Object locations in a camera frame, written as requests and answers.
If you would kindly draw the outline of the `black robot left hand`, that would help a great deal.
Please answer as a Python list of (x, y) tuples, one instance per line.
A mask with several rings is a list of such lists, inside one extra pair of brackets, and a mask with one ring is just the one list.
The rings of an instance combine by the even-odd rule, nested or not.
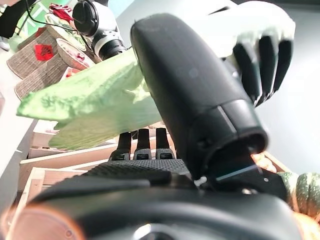
[(276, 41), (271, 35), (262, 36), (257, 47), (247, 42), (238, 42), (233, 47), (240, 81), (255, 107), (279, 90), (290, 67), (293, 50), (293, 40)]

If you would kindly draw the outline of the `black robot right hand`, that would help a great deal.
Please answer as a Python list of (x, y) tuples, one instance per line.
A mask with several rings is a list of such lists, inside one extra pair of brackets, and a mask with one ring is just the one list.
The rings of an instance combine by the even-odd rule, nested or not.
[(24, 240), (300, 240), (281, 177), (251, 154), (268, 145), (239, 81), (178, 18), (158, 14), (131, 29), (178, 160), (114, 161), (65, 179), (21, 212)]

